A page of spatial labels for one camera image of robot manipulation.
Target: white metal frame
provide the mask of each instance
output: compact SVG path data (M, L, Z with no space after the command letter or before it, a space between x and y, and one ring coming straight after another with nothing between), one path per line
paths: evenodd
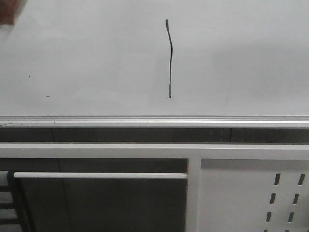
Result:
M186 158L186 231L197 231L202 159L309 160L309 145L0 143L0 158Z

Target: perforated metal panel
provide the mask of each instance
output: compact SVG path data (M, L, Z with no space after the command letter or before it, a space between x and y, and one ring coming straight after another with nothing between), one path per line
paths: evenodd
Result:
M199 232L308 232L309 161L203 159Z

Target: vertical line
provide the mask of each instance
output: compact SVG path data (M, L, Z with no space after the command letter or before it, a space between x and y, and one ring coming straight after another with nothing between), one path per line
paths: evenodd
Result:
M171 82L172 82L172 61L173 61L173 42L169 32L169 20L165 20L166 30L169 36L170 43L170 61L169 61L169 98L172 98Z
M56 141L55 141L55 135L54 135L54 129L53 129L53 128L51 128L51 129L52 129L52 137L53 137L53 141L54 141L54 142L56 142Z
M230 142L232 142L233 128L230 129Z
M193 157L189 158L188 179L187 179L187 202L186 202L186 219L185 219L185 231L197 232L197 208L198 208L198 196L199 196L199 179L201 158Z
M61 172L59 159L57 159L57 162L58 162L59 171ZM71 215L70 215L70 210L69 210L69 205L68 205L68 198L67 198L66 190L64 188L63 179L61 179L61 184L62 184L62 190L63 190L63 195L64 195L64 201L65 201L65 205L66 205L66 208L67 208L67 214L68 214L68 219L69 219L69 224L70 224L70 230L71 230L71 232L73 232Z

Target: dark gap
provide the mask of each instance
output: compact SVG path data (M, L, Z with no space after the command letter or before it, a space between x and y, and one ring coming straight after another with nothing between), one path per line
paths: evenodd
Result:
M169 98L172 98L171 82L172 82L172 61L173 61L173 42L169 32L169 20L165 20L166 30L168 32L170 44L170 61L169 61Z
M266 222L270 222L270 218L271 218L271 212L268 212L266 216Z
M308 129L0 128L0 142L309 144Z
M0 170L19 172L57 172L53 158L0 158Z
M303 185L303 183L304 183L304 179L305 179L305 174L304 174L304 173L302 173L302 174L300 175L298 185Z
M298 198L299 198L299 194L297 193L297 194L295 194L295 196L294 196L293 204L297 204Z
M270 202L269 203L273 204L275 202L275 198L276 198L276 194L275 193L271 194Z
M294 217L294 213L291 212L290 215L289 215L288 222L292 222L293 221L293 217Z
M277 174L276 174L276 178L275 178L274 185L278 185L278 184L279 184L280 176L281 176L280 173L277 173Z
M81 158L59 159L61 172L187 173L188 159Z

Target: gray panel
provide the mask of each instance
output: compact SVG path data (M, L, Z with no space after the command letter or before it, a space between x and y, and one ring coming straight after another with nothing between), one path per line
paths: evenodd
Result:
M70 232L61 179L22 179L36 232Z
M184 232L186 180L65 179L73 232Z
M1 114L309 115L308 10L302 0L28 1L0 32Z
M281 174L278 184L277 174ZM306 175L299 185L301 174ZM309 162L304 160L203 159L197 231L309 230L308 175ZM299 194L297 204L293 204L295 194ZM291 212L294 218L288 222Z

